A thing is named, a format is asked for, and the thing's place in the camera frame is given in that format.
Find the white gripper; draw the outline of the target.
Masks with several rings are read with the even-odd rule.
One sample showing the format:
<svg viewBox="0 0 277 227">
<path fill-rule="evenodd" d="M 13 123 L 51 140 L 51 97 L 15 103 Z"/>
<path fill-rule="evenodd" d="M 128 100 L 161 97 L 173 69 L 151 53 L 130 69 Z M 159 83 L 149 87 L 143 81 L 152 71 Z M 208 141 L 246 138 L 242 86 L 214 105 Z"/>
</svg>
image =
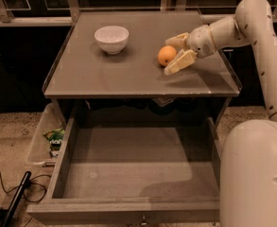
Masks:
<svg viewBox="0 0 277 227">
<path fill-rule="evenodd" d="M 208 25 L 195 28 L 190 34 L 184 32 L 168 38 L 165 44 L 181 50 L 164 69 L 167 76 L 176 74 L 192 65 L 197 60 L 197 56 L 205 58 L 216 53 L 211 29 Z"/>
</svg>

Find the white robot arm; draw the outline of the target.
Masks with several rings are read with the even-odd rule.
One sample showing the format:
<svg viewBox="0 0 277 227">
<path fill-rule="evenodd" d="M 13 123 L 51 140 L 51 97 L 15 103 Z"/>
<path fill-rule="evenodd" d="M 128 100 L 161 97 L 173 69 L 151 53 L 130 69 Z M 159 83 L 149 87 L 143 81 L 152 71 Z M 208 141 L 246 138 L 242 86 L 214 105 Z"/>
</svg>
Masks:
<svg viewBox="0 0 277 227">
<path fill-rule="evenodd" d="M 277 227 L 277 35 L 268 0 L 242 0 L 235 13 L 165 41 L 179 49 L 173 75 L 225 47 L 248 45 L 264 99 L 225 137 L 219 168 L 219 227 Z"/>
</svg>

